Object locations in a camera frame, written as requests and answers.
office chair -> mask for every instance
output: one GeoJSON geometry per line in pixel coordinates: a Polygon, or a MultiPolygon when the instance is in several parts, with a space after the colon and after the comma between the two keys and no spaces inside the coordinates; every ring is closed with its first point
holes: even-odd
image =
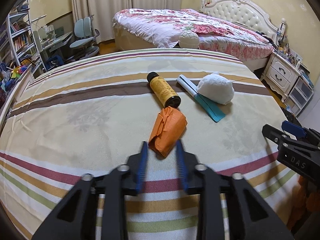
{"type": "Polygon", "coordinates": [[[85,58],[90,58],[99,53],[99,47],[93,46],[96,42],[96,38],[100,35],[100,32],[95,29],[96,35],[92,37],[91,20],[93,15],[80,19],[75,24],[75,35],[81,38],[78,41],[73,42],[70,45],[71,49],[83,49],[72,58],[68,60],[75,61],[85,58]]]}

teal fabric strip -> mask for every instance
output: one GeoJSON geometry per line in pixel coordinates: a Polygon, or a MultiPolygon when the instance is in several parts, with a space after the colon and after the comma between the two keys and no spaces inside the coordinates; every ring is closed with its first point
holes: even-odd
{"type": "Polygon", "coordinates": [[[197,93],[194,96],[194,99],[203,107],[204,110],[206,110],[207,114],[213,121],[219,122],[226,116],[216,105],[216,103],[209,98],[206,98],[203,95],[197,93]]]}

white cloth bundle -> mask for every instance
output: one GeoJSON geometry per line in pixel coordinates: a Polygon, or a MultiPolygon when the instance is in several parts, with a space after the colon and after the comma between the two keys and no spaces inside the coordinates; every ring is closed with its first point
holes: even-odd
{"type": "Polygon", "coordinates": [[[230,103],[235,94],[232,81],[216,73],[207,75],[200,80],[197,92],[222,105],[230,103]]]}

striped bed cover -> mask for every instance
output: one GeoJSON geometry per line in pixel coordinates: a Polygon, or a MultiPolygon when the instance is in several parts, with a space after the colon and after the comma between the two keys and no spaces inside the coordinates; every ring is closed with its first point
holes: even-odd
{"type": "MultiPolygon", "coordinates": [[[[156,71],[179,93],[187,130],[182,142],[220,174],[240,172],[286,223],[297,175],[276,161],[276,144],[264,139],[268,123],[285,116],[242,62],[218,52],[145,49],[113,53],[56,68],[23,92],[0,137],[0,200],[17,229],[31,239],[41,222],[81,175],[107,174],[138,153],[161,105],[147,86],[156,71]],[[226,117],[213,122],[177,86],[183,74],[197,83],[219,72],[233,80],[226,117]]],[[[195,239],[198,196],[182,192],[175,150],[164,160],[149,150],[143,194],[126,197],[130,239],[195,239]]],[[[228,214],[222,207],[228,236],[228,214]]],[[[97,238],[103,207],[99,203],[97,238]]]]}

yellow bottle label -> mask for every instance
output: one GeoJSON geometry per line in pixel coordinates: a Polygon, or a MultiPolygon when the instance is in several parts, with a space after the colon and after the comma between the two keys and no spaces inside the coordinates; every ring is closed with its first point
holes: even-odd
{"type": "Polygon", "coordinates": [[[159,98],[163,106],[166,101],[173,96],[178,94],[170,87],[170,85],[163,79],[163,77],[155,77],[150,82],[150,87],[159,98]]]}

